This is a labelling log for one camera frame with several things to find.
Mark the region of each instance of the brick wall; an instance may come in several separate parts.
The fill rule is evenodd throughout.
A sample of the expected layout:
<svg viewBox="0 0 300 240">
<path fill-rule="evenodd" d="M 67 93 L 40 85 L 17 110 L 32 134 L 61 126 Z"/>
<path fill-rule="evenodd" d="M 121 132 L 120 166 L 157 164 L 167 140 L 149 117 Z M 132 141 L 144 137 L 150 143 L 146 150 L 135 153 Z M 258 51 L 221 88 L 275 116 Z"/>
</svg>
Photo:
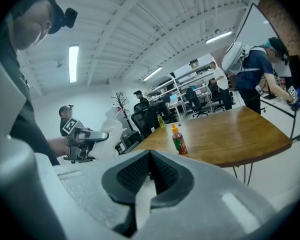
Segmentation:
<svg viewBox="0 0 300 240">
<path fill-rule="evenodd" d="M 277 32 L 289 55 L 300 58 L 300 31 L 283 5 L 278 0 L 260 0 L 257 7 Z"/>
</svg>

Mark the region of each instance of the floor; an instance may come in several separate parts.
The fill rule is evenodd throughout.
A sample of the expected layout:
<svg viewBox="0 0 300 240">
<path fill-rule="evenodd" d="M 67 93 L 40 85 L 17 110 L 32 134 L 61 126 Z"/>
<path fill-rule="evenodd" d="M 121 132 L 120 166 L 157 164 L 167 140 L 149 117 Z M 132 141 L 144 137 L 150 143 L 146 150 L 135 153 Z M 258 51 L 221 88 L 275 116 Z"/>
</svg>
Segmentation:
<svg viewBox="0 0 300 240">
<path fill-rule="evenodd" d="M 238 92 L 235 91 L 233 96 L 235 105 L 232 108 L 244 106 L 245 103 Z M 275 98 L 265 101 L 293 113 L 282 99 Z M 261 115 L 290 137 L 293 119 L 265 103 L 261 103 L 261 107 L 265 108 L 265 112 L 262 111 Z M 222 109 L 215 111 L 215 113 L 221 112 L 223 112 Z M 191 120 L 192 118 L 192 115 L 189 114 L 185 117 L 185 120 Z M 298 134 L 300 134 L 300 109 L 297 112 L 293 136 L 295 137 Z M 224 168 L 224 170 L 235 176 L 232 167 Z M 246 175 L 248 176 L 250 165 L 246 166 L 246 171 Z M 236 172 L 238 179 L 243 181 L 243 166 L 236 168 Z M 300 198 L 300 141 L 294 142 L 290 149 L 278 155 L 254 163 L 249 188 L 263 195 L 277 211 L 298 201 Z M 138 228 L 142 227 L 150 216 L 150 201 L 155 195 L 155 185 L 153 181 L 147 179 L 136 197 Z"/>
</svg>

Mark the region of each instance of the yellow bottle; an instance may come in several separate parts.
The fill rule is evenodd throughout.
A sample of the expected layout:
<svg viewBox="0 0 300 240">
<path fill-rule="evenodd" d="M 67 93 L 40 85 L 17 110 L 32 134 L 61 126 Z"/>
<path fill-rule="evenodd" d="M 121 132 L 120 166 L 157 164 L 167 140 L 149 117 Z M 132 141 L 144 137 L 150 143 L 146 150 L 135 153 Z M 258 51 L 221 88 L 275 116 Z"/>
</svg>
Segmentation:
<svg viewBox="0 0 300 240">
<path fill-rule="evenodd" d="M 158 122 L 159 122 L 159 125 L 161 126 L 161 128 L 166 128 L 166 125 L 165 125 L 165 122 L 164 120 L 162 119 L 161 115 L 159 114 L 159 112 L 156 113 L 157 117 L 158 117 Z"/>
</svg>

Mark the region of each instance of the wooden table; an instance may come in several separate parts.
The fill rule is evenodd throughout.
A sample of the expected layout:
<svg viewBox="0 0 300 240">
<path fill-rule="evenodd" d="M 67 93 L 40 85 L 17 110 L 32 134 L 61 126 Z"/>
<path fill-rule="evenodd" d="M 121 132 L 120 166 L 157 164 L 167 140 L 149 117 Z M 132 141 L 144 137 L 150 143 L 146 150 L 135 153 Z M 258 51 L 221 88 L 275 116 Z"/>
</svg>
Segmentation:
<svg viewBox="0 0 300 240">
<path fill-rule="evenodd" d="M 181 126 L 175 124 L 187 148 L 183 156 L 220 167 L 261 161 L 292 145 L 283 132 L 246 106 L 183 121 Z M 156 129 L 134 150 L 178 154 L 171 128 L 171 124 L 166 124 L 165 128 Z"/>
</svg>

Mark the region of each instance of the blue shirt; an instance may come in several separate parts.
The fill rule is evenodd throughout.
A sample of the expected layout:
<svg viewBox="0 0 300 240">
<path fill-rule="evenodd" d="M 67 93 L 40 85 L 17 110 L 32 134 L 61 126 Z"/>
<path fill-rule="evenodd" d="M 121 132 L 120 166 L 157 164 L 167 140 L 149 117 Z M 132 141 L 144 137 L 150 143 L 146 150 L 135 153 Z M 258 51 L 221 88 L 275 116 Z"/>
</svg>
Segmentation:
<svg viewBox="0 0 300 240">
<path fill-rule="evenodd" d="M 245 71 L 245 69 L 255 68 L 261 70 Z M 243 61 L 242 72 L 236 75 L 236 86 L 238 88 L 255 89 L 264 73 L 273 74 L 273 68 L 267 54 L 261 50 L 252 50 Z"/>
</svg>

